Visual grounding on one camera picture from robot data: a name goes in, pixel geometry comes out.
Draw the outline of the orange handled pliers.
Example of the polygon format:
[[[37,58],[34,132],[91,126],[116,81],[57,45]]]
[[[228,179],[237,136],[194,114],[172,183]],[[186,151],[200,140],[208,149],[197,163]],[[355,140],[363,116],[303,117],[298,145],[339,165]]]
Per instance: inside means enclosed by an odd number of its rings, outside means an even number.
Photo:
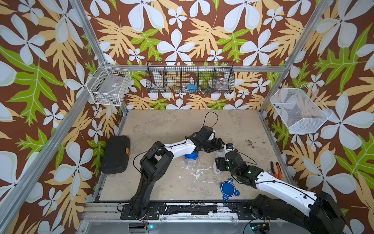
[[[274,163],[273,161],[271,161],[270,167],[273,176],[277,179],[282,179],[282,170],[280,164],[278,162]]]

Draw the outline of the blue item in basket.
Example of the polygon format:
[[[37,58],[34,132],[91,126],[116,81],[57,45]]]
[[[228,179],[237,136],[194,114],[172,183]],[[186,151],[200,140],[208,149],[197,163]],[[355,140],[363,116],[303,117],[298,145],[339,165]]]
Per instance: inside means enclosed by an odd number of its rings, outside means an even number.
[[[198,90],[198,87],[197,86],[195,86],[195,85],[192,85],[192,84],[189,84],[188,86],[187,86],[187,90],[189,91],[189,92],[196,92],[197,90]]]

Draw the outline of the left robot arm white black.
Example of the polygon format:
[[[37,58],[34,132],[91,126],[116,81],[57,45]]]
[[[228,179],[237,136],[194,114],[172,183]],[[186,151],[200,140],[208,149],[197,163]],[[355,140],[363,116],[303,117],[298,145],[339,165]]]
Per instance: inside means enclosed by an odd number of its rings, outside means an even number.
[[[154,185],[164,176],[173,159],[200,151],[211,153],[223,148],[223,140],[217,138],[215,130],[208,126],[203,126],[199,132],[177,143],[155,142],[140,160],[140,181],[130,201],[130,214],[136,219],[146,215]]]

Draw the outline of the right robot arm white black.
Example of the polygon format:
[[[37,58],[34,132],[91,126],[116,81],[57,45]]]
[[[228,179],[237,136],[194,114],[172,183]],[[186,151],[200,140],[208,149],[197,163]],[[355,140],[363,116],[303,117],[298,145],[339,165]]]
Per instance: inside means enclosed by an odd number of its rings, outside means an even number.
[[[258,195],[250,204],[254,218],[274,217],[306,229],[311,234],[341,234],[346,225],[345,217],[328,193],[315,194],[295,187],[272,176],[255,165],[247,165],[237,150],[224,157],[215,158],[215,168],[230,172],[231,177],[220,186],[223,200],[239,195],[233,182],[275,196]]]

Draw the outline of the white mesh basket right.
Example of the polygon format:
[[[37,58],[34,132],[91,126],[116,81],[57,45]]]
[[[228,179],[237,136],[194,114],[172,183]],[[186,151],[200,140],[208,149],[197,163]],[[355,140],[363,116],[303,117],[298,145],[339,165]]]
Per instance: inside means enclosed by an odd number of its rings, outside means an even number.
[[[281,88],[270,102],[290,134],[314,134],[333,115],[333,111],[305,85]]]

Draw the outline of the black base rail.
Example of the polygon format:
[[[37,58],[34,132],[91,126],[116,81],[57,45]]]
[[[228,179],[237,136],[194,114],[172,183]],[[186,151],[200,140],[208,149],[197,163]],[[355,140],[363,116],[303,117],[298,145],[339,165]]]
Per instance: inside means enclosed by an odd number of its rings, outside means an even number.
[[[169,216],[186,218],[213,218],[216,215],[234,217],[239,220],[252,220],[257,217],[249,201],[224,203],[165,203],[151,202],[145,208],[145,214],[137,217],[128,203],[117,205],[121,220],[138,220],[147,222],[161,220]]]

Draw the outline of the black tool case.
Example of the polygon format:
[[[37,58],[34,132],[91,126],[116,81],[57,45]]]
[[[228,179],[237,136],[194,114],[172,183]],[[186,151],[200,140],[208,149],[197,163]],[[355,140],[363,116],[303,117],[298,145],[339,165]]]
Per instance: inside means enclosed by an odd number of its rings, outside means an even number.
[[[101,171],[111,175],[126,170],[130,158],[131,142],[127,136],[113,136],[106,144]]]

